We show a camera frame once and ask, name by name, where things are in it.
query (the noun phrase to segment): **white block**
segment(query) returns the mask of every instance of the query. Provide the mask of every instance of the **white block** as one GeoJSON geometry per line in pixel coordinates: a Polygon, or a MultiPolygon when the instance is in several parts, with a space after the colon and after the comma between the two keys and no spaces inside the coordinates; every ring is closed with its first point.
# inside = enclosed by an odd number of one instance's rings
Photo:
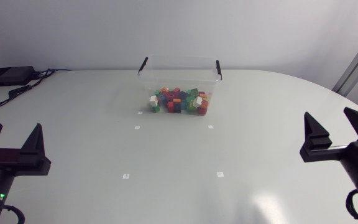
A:
{"type": "Polygon", "coordinates": [[[203,102],[203,99],[199,96],[197,96],[197,98],[194,99],[194,102],[193,102],[193,106],[195,108],[201,106],[201,103],[203,102]]]}
{"type": "Polygon", "coordinates": [[[157,97],[155,96],[155,95],[152,95],[151,97],[150,97],[150,105],[151,106],[157,106],[158,105],[158,100],[157,100],[157,97]]]}

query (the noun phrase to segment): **black device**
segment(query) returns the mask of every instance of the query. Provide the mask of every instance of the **black device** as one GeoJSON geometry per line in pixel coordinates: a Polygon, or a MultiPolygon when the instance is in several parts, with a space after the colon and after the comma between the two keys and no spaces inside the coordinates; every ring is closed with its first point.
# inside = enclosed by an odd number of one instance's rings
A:
{"type": "Polygon", "coordinates": [[[0,214],[6,208],[17,214],[19,223],[24,222],[20,210],[4,205],[13,180],[23,175],[48,175],[50,163],[45,157],[41,124],[36,125],[21,149],[0,148],[0,214]]]}
{"type": "MultiPolygon", "coordinates": [[[[344,112],[358,135],[358,111],[345,108],[344,112]]],[[[342,149],[328,149],[332,144],[329,133],[309,113],[305,113],[304,119],[305,143],[300,150],[303,161],[336,160],[342,164],[356,186],[356,190],[352,191],[346,200],[346,207],[349,213],[358,219],[352,202],[353,195],[358,193],[358,140],[342,149]]]]}
{"type": "Polygon", "coordinates": [[[32,66],[0,68],[0,86],[26,85],[34,72],[32,66]]]}

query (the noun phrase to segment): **black power adapter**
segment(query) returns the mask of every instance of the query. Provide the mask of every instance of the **black power adapter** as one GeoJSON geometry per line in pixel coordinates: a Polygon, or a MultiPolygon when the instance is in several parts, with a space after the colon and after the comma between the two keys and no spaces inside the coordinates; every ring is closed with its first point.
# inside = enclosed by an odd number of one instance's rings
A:
{"type": "Polygon", "coordinates": [[[32,66],[0,68],[0,86],[26,85],[34,72],[32,66]]]}

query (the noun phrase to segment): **clear plastic bin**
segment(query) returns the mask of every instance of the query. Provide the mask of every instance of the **clear plastic bin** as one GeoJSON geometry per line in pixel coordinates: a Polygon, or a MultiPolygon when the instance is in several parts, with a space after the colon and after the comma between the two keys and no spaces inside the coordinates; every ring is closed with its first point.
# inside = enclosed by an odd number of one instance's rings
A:
{"type": "Polygon", "coordinates": [[[212,57],[150,55],[138,77],[156,113],[205,115],[222,82],[219,60],[212,57]]]}

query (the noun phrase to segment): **orange block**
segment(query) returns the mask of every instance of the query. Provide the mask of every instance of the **orange block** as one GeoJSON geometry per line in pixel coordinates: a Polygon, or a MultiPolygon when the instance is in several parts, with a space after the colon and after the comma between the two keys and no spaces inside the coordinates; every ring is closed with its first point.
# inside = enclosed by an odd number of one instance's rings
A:
{"type": "Polygon", "coordinates": [[[168,92],[169,92],[168,87],[164,87],[164,88],[162,88],[162,89],[160,90],[160,93],[161,93],[161,94],[168,93],[168,92]]]}

